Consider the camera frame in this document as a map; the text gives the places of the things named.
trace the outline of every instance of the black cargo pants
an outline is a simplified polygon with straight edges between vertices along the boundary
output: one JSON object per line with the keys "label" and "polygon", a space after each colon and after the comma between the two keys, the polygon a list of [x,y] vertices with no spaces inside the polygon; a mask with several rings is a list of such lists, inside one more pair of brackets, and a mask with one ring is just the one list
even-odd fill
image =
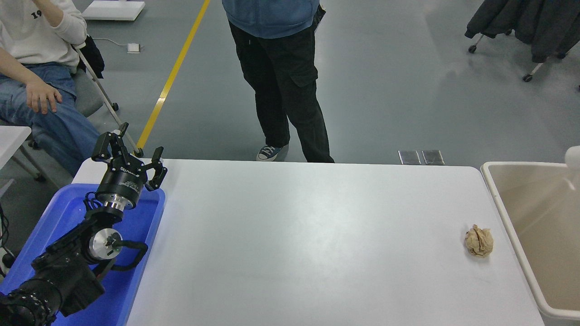
{"label": "black cargo pants", "polygon": [[296,128],[308,162],[333,162],[322,110],[316,99],[311,27],[282,38],[254,37],[230,23],[244,79],[256,92],[256,111],[266,144],[290,141],[288,120]]}

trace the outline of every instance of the black jacket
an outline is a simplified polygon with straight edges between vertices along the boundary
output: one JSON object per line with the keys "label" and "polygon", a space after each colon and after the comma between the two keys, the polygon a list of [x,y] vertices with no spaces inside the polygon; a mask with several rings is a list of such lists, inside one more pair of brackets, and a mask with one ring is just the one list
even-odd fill
{"label": "black jacket", "polygon": [[[89,63],[97,78],[102,79],[103,70],[105,70],[105,62],[101,55],[101,51],[99,51],[95,41],[89,35],[86,36],[85,46],[81,48],[81,53],[85,56],[86,61]],[[82,60],[78,62],[77,69],[82,69],[86,72],[85,63]]]}
{"label": "black jacket", "polygon": [[579,0],[485,0],[469,24],[465,36],[516,31],[516,38],[531,44],[532,61],[567,53],[580,40]]}

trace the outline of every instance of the black bag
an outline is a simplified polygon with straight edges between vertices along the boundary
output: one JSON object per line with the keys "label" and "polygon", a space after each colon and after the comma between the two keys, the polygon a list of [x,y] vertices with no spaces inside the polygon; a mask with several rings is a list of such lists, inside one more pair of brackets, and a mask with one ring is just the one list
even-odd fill
{"label": "black bag", "polygon": [[314,20],[312,22],[312,25],[314,25],[315,32],[318,29],[318,25],[322,21],[324,14],[326,14],[326,8],[324,8],[322,5],[319,4],[318,8],[316,9],[316,13],[314,14]]}
{"label": "black bag", "polygon": [[[102,72],[105,70],[105,61],[95,41],[89,35],[86,36],[85,46],[81,48],[81,53],[85,56],[86,61],[90,64],[97,78],[103,79]],[[77,69],[82,69],[86,72],[85,63],[82,60],[79,61]]]}

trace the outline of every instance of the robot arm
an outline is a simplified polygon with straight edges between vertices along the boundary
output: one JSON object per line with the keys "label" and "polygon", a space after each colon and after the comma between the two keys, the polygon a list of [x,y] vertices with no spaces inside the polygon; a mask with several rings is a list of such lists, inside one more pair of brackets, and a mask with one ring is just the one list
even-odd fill
{"label": "robot arm", "polygon": [[[125,208],[137,205],[143,186],[159,188],[167,168],[161,162],[162,147],[147,165],[128,154],[122,141],[127,127],[123,124],[119,135],[102,134],[93,152],[94,161],[108,165],[95,194],[103,205],[87,211],[81,223],[34,259],[31,279],[6,296],[0,293],[0,326],[50,325],[59,311],[69,316],[88,307],[104,293],[100,280],[109,270],[130,270],[147,252],[144,243],[124,241],[113,225],[122,221]],[[149,169],[155,170],[151,180]],[[114,264],[122,247],[139,250],[127,266]]]}

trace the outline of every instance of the crumpled paper ball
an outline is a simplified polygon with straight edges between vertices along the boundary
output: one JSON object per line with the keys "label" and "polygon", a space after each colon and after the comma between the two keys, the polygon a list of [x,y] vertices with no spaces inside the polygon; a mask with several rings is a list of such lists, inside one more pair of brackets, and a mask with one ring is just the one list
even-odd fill
{"label": "crumpled paper ball", "polygon": [[477,225],[465,234],[465,245],[474,256],[487,257],[494,249],[494,239],[489,229],[480,229]]}

